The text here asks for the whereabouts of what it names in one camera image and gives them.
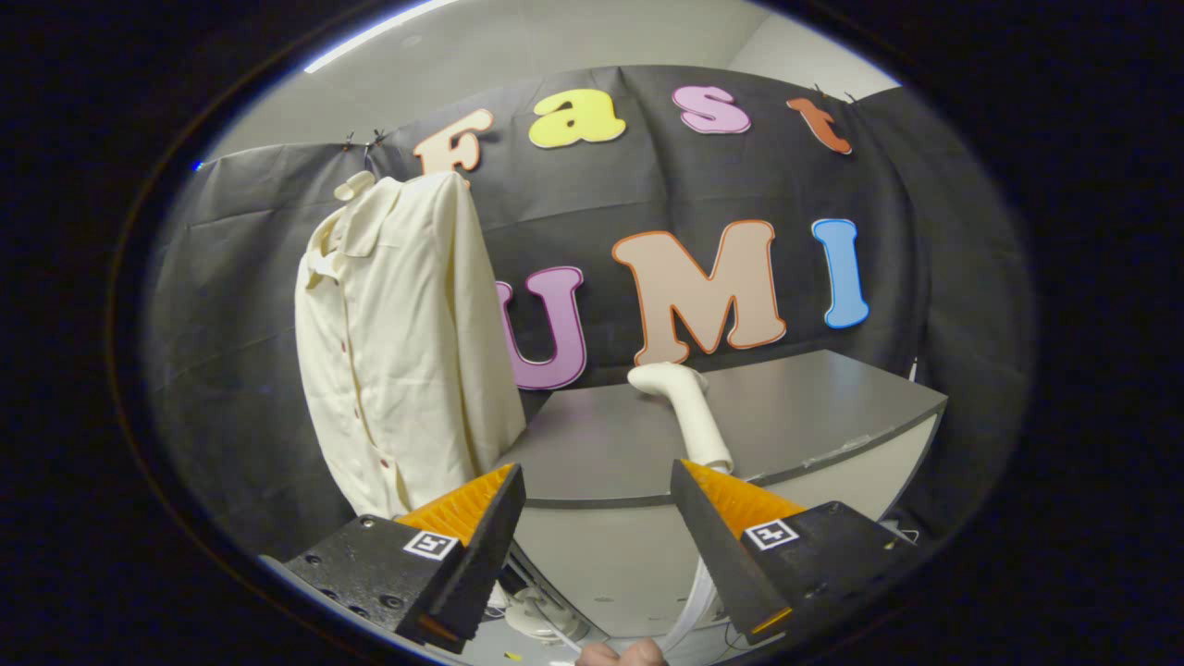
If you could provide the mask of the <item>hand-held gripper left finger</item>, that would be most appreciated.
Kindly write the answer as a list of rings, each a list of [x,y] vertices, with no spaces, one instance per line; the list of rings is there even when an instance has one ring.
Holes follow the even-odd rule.
[[[262,562],[365,632],[461,654],[485,616],[525,499],[521,465],[502,465],[420,510],[363,514],[288,561]]]

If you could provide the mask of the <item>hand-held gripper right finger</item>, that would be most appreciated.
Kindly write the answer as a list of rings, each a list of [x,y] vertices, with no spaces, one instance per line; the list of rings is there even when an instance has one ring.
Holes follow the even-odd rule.
[[[670,494],[731,625],[752,642],[807,642],[899,582],[915,543],[847,502],[804,510],[688,460],[673,461]]]

